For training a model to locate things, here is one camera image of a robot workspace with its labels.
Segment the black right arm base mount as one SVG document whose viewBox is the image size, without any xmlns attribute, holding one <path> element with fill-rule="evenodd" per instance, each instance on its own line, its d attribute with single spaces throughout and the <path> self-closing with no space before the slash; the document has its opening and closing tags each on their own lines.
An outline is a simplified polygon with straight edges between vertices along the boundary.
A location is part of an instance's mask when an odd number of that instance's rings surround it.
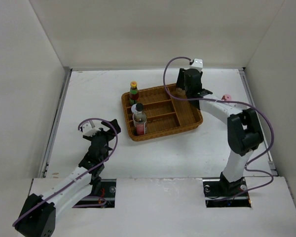
<svg viewBox="0 0 296 237">
<path fill-rule="evenodd" d="M 244 177 L 229 183 L 219 179 L 203 179 L 203 192 L 207 208 L 251 207 Z"/>
</svg>

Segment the yellow-capped green-label sauce bottle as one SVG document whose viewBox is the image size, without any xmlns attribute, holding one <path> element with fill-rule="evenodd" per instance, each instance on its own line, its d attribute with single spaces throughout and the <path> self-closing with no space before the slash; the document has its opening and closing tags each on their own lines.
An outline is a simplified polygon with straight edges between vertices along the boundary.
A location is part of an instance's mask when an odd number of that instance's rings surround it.
<svg viewBox="0 0 296 237">
<path fill-rule="evenodd" d="M 137 88 L 137 82 L 132 81 L 132 82 L 130 82 L 130 91 L 129 91 L 130 105 L 136 104 L 138 99 L 139 99 L 139 92 L 138 92 L 138 88 Z"/>
</svg>

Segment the dark soy sauce bottle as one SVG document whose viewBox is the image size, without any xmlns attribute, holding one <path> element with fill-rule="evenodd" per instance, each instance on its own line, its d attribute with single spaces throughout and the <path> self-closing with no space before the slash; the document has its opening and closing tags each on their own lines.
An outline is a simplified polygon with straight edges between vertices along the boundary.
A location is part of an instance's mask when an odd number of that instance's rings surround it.
<svg viewBox="0 0 296 237">
<path fill-rule="evenodd" d="M 133 113 L 133 123 L 136 135 L 145 135 L 147 131 L 147 115 L 142 103 L 136 104 L 136 111 Z"/>
</svg>

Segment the black-capped pepper grinder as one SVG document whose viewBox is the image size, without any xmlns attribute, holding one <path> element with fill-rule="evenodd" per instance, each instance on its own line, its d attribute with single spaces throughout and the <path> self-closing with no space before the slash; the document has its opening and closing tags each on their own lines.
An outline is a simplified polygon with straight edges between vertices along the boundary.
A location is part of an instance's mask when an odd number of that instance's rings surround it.
<svg viewBox="0 0 296 237">
<path fill-rule="evenodd" d="M 185 99 L 186 98 L 186 94 L 185 94 L 185 91 L 181 88 L 176 88 L 176 96 L 178 98 L 182 98 L 182 99 Z"/>
</svg>

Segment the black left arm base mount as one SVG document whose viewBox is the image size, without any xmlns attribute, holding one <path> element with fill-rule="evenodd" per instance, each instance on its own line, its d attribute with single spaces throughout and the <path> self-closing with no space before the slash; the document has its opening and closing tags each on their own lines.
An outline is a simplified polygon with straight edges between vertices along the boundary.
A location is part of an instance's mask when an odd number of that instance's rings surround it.
<svg viewBox="0 0 296 237">
<path fill-rule="evenodd" d="M 116 179 L 97 181 L 91 193 L 74 205 L 74 208 L 114 208 L 116 185 Z"/>
</svg>

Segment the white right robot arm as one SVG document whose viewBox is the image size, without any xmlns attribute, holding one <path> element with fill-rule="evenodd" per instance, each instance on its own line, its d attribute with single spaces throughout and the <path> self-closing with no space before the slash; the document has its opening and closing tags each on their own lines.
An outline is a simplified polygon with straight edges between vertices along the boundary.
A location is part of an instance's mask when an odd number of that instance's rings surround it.
<svg viewBox="0 0 296 237">
<path fill-rule="evenodd" d="M 202 72 L 197 69 L 180 69 L 176 87 L 185 92 L 189 103 L 213 115 L 227 126 L 230 155 L 220 175 L 219 190 L 231 195 L 243 178 L 245 165 L 260 143 L 263 142 L 261 126 L 254 109 L 239 109 L 218 98 L 202 87 Z"/>
</svg>

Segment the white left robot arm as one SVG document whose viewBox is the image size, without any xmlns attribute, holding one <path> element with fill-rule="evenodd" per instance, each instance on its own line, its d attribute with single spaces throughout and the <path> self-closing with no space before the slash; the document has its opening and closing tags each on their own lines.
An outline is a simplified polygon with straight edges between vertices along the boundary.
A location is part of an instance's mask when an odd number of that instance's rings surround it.
<svg viewBox="0 0 296 237">
<path fill-rule="evenodd" d="M 78 125 L 83 138 L 90 141 L 90 147 L 71 174 L 49 191 L 27 197 L 18 219 L 12 224 L 18 233 L 25 237 L 50 237 L 67 210 L 81 199 L 100 193 L 100 174 L 116 149 L 110 148 L 109 142 L 118 141 L 121 128 L 116 119 L 99 119 L 100 128 L 94 125 L 94 121 L 94 118 L 88 118 Z"/>
</svg>

